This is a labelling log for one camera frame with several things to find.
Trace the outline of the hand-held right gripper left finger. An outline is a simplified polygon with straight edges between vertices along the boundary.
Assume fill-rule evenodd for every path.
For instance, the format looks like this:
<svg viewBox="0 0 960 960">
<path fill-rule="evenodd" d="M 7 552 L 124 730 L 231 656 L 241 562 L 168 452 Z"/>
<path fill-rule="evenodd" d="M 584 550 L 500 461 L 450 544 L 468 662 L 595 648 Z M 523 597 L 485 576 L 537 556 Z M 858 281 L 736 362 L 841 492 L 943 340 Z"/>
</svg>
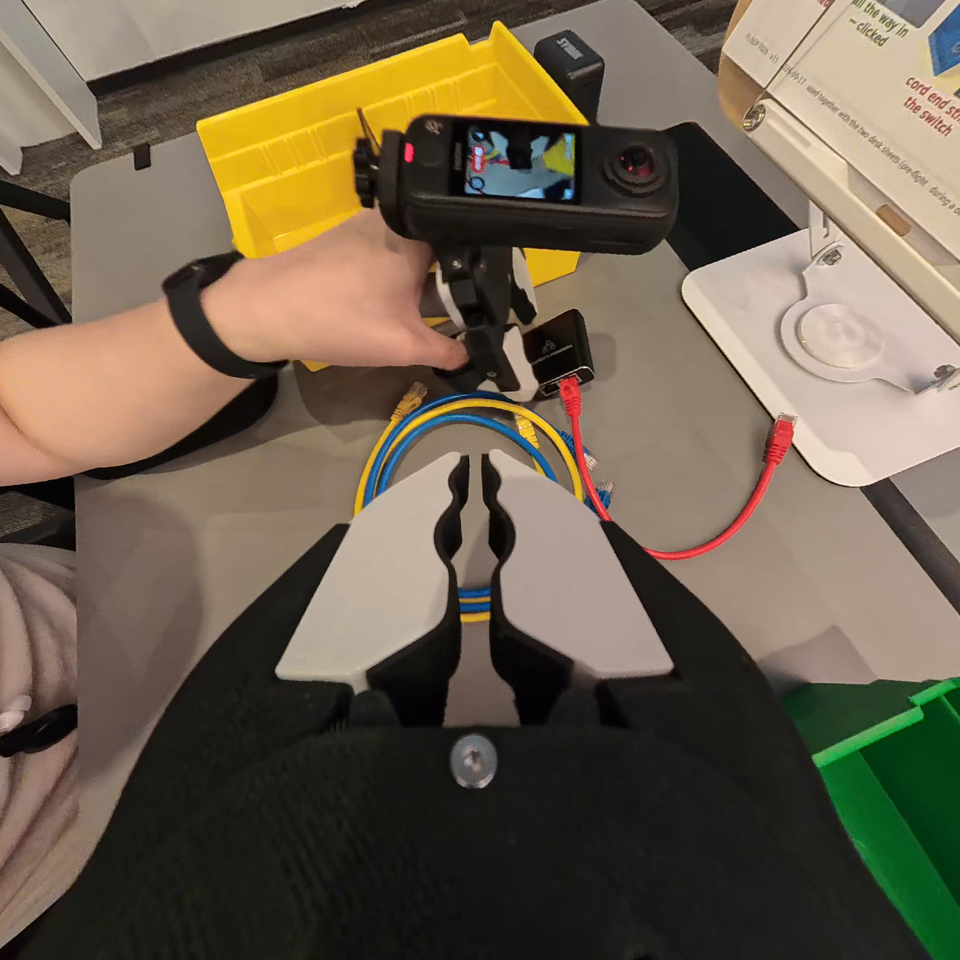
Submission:
<svg viewBox="0 0 960 960">
<path fill-rule="evenodd" d="M 470 473 L 468 456 L 444 454 L 349 522 L 277 678 L 356 692 L 450 680 L 462 647 L 452 560 L 462 545 Z"/>
</svg>

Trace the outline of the person's left hand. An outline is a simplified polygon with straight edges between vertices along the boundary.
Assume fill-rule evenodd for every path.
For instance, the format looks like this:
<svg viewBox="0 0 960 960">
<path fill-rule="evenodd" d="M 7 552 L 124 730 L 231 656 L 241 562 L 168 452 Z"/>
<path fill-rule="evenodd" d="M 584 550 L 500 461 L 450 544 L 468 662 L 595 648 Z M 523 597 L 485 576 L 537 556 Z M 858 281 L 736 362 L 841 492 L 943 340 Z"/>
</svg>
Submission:
<svg viewBox="0 0 960 960">
<path fill-rule="evenodd" d="M 246 361 L 455 371 L 461 342 L 422 318 L 430 246 L 393 233 L 378 211 L 270 257 L 243 259 L 202 294 L 222 343 Z"/>
</svg>

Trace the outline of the dark grey desk strip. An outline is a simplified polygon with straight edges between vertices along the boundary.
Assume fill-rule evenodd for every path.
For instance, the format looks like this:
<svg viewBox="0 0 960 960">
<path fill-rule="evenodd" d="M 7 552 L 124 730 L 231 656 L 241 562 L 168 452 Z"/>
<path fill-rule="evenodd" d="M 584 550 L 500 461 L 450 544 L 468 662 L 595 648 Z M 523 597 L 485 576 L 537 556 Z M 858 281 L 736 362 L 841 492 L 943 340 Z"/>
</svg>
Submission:
<svg viewBox="0 0 960 960">
<path fill-rule="evenodd" d="M 958 612 L 959 559 L 891 479 L 862 486 L 860 492 Z"/>
</svg>

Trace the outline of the yellow plastic bin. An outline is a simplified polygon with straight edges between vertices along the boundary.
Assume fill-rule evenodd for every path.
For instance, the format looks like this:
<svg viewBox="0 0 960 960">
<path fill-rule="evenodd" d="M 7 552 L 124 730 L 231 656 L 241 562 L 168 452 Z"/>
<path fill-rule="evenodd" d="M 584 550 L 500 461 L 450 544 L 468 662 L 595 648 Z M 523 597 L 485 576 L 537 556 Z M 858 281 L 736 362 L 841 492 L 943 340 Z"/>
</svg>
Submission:
<svg viewBox="0 0 960 960">
<path fill-rule="evenodd" d="M 290 92 L 198 122 L 234 247 L 270 258 L 359 213 L 357 138 L 406 129 L 423 114 L 476 115 L 584 125 L 586 118 L 501 23 L 488 39 L 458 33 L 390 54 Z M 447 314 L 432 266 L 419 309 Z"/>
</svg>

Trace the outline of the black wristband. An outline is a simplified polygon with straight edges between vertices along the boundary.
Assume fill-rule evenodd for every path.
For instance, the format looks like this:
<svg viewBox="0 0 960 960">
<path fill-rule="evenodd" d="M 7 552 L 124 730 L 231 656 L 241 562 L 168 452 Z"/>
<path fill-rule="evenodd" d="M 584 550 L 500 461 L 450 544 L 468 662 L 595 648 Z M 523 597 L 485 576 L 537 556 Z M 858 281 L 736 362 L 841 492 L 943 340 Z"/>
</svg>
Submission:
<svg viewBox="0 0 960 960">
<path fill-rule="evenodd" d="M 260 363 L 230 349 L 215 331 L 203 306 L 203 295 L 244 259 L 239 250 L 198 258 L 169 274 L 162 292 L 179 336 L 198 359 L 217 374 L 241 380 L 273 378 L 288 361 Z"/>
</svg>

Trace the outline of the green plastic bin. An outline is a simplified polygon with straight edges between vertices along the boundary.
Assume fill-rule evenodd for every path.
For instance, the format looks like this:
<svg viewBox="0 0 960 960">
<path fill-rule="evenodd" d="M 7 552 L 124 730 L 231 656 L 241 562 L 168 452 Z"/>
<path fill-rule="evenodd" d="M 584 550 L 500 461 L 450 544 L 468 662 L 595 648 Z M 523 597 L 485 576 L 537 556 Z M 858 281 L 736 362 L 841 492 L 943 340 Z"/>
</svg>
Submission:
<svg viewBox="0 0 960 960">
<path fill-rule="evenodd" d="M 781 700 L 861 858 L 928 953 L 959 957 L 959 679 Z"/>
</svg>

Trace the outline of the black rectangular box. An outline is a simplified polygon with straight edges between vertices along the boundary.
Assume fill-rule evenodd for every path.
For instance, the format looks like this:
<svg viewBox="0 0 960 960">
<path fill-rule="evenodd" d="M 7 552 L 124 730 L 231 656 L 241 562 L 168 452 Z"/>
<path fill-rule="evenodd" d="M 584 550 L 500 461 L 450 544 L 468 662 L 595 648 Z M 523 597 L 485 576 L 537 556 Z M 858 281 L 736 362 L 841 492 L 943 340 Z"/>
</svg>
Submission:
<svg viewBox="0 0 960 960">
<path fill-rule="evenodd" d="M 606 61 L 573 30 L 534 44 L 534 58 L 589 124 L 598 119 Z"/>
</svg>

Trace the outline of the black network switch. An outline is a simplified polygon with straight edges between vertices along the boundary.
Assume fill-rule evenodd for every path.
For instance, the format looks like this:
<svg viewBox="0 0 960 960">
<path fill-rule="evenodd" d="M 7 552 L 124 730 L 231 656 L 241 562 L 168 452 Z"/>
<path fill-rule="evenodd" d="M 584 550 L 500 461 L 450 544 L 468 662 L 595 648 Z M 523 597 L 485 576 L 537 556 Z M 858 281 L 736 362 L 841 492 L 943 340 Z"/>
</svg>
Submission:
<svg viewBox="0 0 960 960">
<path fill-rule="evenodd" d="M 527 329 L 521 336 L 524 354 L 544 396 L 558 394 L 562 381 L 580 385 L 594 380 L 594 357 L 582 312 L 571 308 Z"/>
</svg>

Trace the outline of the wooden display board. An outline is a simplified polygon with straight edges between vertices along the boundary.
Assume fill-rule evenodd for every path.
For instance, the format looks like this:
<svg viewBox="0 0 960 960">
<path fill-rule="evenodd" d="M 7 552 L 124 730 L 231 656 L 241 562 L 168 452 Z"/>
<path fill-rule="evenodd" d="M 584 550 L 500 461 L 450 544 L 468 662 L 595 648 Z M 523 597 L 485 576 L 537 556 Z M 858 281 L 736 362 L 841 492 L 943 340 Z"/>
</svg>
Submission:
<svg viewBox="0 0 960 960">
<path fill-rule="evenodd" d="M 722 47 L 717 81 L 727 118 L 923 310 L 958 337 L 958 256 L 906 217 L 725 54 L 730 35 L 752 3 L 737 3 Z"/>
</svg>

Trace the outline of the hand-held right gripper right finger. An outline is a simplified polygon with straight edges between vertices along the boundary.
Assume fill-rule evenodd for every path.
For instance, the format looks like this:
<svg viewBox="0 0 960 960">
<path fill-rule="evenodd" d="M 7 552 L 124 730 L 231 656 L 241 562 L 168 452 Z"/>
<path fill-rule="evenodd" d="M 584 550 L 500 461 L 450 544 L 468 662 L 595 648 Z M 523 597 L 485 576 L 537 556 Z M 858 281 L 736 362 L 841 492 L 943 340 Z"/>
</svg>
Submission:
<svg viewBox="0 0 960 960">
<path fill-rule="evenodd" d="M 674 668 L 599 518 L 500 449 L 482 459 L 490 658 L 509 685 L 666 677 Z"/>
</svg>

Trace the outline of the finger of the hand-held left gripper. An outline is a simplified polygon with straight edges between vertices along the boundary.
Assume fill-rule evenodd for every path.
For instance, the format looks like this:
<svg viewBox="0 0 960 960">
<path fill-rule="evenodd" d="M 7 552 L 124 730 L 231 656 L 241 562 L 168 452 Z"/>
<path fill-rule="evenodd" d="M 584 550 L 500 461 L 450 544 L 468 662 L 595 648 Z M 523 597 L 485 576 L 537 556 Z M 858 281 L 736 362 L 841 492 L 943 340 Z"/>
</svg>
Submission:
<svg viewBox="0 0 960 960">
<path fill-rule="evenodd" d="M 502 342 L 503 361 L 497 378 L 497 390 L 509 400 L 534 400 L 539 380 L 527 359 L 522 330 L 515 324 L 506 327 Z"/>
</svg>

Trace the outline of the printed instruction sheet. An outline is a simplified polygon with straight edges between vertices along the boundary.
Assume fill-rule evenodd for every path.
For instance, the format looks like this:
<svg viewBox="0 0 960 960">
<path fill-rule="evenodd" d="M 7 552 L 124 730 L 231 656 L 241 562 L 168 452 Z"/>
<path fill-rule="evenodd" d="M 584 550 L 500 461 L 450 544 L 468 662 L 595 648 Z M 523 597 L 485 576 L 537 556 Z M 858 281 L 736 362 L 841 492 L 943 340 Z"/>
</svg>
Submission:
<svg viewBox="0 0 960 960">
<path fill-rule="evenodd" d="M 958 257 L 958 2 L 752 2 L 724 52 Z"/>
</svg>

